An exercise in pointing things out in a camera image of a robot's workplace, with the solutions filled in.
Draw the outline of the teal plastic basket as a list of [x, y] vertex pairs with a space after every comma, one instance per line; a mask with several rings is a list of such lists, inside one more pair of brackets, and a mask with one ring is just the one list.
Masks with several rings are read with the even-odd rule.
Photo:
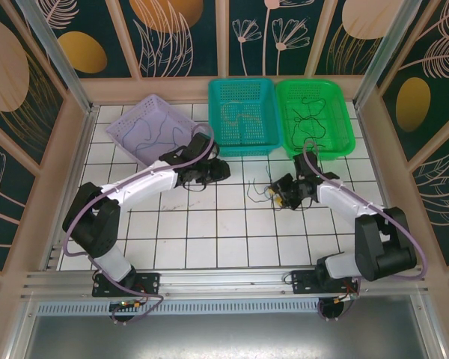
[[208, 85], [209, 123], [220, 155], [267, 156], [283, 143], [271, 79], [215, 79]]

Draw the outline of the purple plastic basket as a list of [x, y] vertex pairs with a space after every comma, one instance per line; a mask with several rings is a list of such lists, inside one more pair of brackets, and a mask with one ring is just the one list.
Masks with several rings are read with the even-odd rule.
[[112, 142], [146, 168], [192, 139], [196, 123], [152, 94], [106, 128]]

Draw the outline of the green plastic basket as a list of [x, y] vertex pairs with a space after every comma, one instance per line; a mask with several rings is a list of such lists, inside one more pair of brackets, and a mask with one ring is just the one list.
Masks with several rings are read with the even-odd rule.
[[285, 80], [275, 87], [281, 117], [283, 148], [289, 158], [300, 154], [306, 141], [318, 148], [318, 158], [333, 161], [355, 149], [355, 136], [342, 90], [323, 79]]

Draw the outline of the grey metal sheet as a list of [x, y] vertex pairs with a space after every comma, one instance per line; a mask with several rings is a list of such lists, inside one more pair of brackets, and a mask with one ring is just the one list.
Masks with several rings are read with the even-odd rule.
[[355, 301], [339, 319], [318, 313], [38, 316], [27, 305], [7, 359], [449, 359], [425, 295]]

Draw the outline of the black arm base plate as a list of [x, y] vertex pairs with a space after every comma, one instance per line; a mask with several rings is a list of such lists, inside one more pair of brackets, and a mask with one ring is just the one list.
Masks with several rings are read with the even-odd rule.
[[291, 271], [291, 285], [294, 294], [355, 294], [358, 282], [351, 277], [334, 279], [315, 271]]
[[[134, 292], [157, 294], [159, 291], [160, 274], [141, 273], [129, 274], [119, 284]], [[132, 294], [117, 288], [103, 274], [94, 276], [91, 295], [95, 298], [132, 297]]]

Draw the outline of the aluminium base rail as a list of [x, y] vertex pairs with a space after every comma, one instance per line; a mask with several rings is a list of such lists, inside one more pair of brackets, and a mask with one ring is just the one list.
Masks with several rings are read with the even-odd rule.
[[[292, 270], [292, 267], [162, 270], [159, 294], [168, 300], [290, 297], [293, 290], [287, 274]], [[19, 297], [23, 300], [91, 300], [92, 274], [91, 270], [29, 272]], [[363, 280], [360, 296], [417, 295], [427, 290], [428, 285], [423, 280], [387, 277], [374, 282]]]

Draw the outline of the aluminium frame post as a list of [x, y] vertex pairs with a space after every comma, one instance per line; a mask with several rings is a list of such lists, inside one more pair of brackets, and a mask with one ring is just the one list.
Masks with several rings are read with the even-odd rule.
[[67, 60], [63, 49], [58, 43], [57, 37], [47, 24], [38, 4], [35, 0], [16, 0], [24, 17], [29, 21], [31, 28], [40, 40], [44, 49], [48, 52], [53, 64], [56, 66], [68, 89], [76, 99], [79, 107], [90, 114], [94, 109], [93, 103], [83, 88], [76, 71]]
[[412, 23], [416, 19], [420, 19], [419, 11], [425, 10], [430, 2], [431, 0], [403, 0], [396, 14], [391, 18], [392, 22], [385, 32], [385, 36], [382, 38], [375, 55], [371, 58], [364, 78], [352, 99], [353, 108], [357, 112], [361, 110], [368, 100], [379, 78], [385, 72], [385, 68], [391, 63], [392, 58], [399, 53], [398, 48], [403, 42], [406, 32], [409, 29], [414, 29], [415, 26]]

